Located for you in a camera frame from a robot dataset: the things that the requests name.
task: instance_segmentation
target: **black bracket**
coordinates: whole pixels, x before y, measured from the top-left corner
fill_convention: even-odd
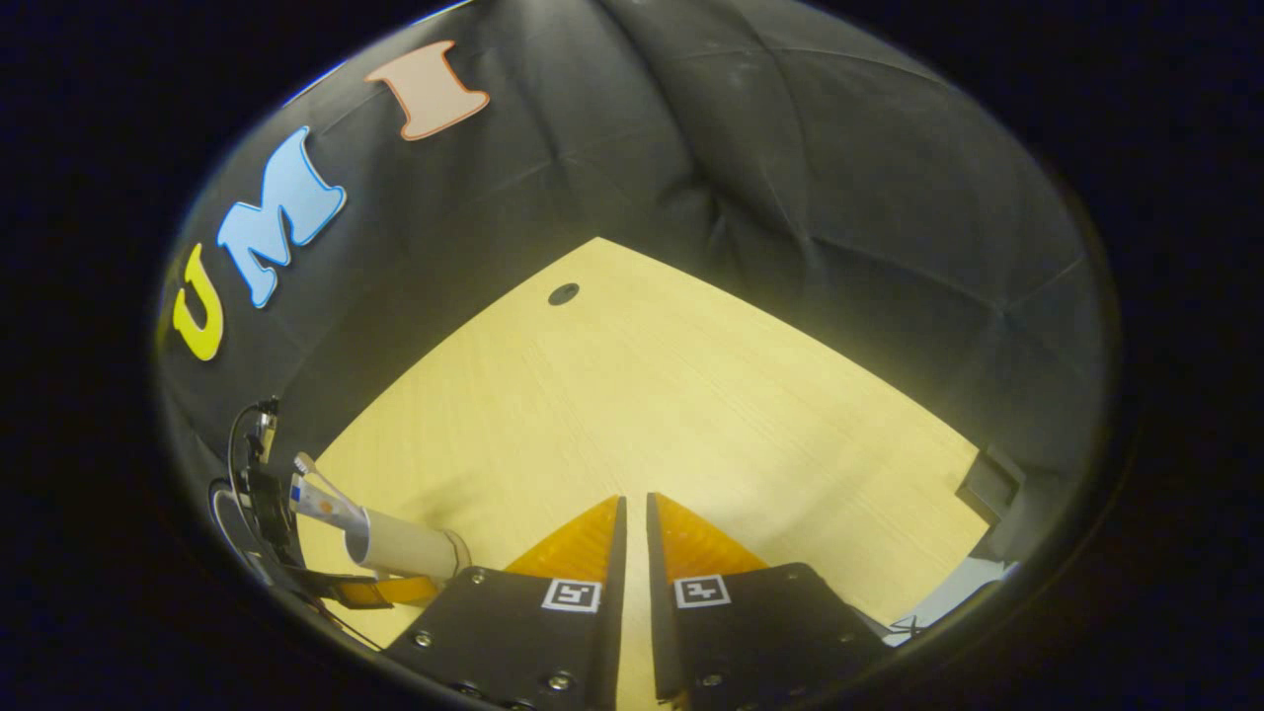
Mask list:
[[[506,708],[614,708],[626,557],[621,500],[604,583],[465,568],[384,654]]]

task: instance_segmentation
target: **yellow letter u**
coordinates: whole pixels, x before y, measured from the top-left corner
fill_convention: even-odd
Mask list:
[[[188,256],[185,264],[185,281],[193,286],[197,297],[206,306],[206,325],[197,328],[193,315],[185,304],[185,288],[176,294],[176,310],[172,312],[172,323],[176,330],[185,337],[185,343],[202,361],[210,361],[220,349],[220,340],[224,338],[224,309],[220,306],[220,295],[216,294],[211,277],[206,276],[206,267],[202,266],[202,244],[193,245],[193,253]]]

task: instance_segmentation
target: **white object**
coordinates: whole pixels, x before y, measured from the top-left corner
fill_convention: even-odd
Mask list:
[[[289,510],[296,514],[311,516],[331,526],[345,531],[363,534],[368,529],[364,520],[364,511],[345,493],[339,491],[334,482],[316,469],[316,463],[306,452],[300,452],[295,457],[295,467],[305,476],[293,474],[289,479]],[[334,491],[330,496],[311,483],[310,479],[319,478],[325,486]]]
[[[379,574],[428,576],[446,581],[469,566],[465,543],[451,531],[427,529],[382,511],[363,509],[368,534],[343,535],[351,562]]]

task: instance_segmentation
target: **cardboard tube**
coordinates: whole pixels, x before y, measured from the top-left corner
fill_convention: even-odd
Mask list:
[[[368,507],[364,515],[368,535],[343,535],[346,554],[356,566],[392,576],[446,581],[470,564],[469,549],[453,531],[427,529]]]

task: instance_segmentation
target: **light wood tabletop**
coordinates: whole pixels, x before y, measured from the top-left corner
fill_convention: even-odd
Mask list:
[[[565,283],[562,305],[549,296]],[[987,524],[957,496],[977,449],[782,321],[597,238],[471,319],[367,407],[317,464],[358,504],[455,530],[503,568],[627,496],[618,702],[652,708],[645,495],[688,506],[771,566],[804,562],[889,624]],[[367,572],[300,516],[307,566]],[[386,646],[417,607],[331,610]]]

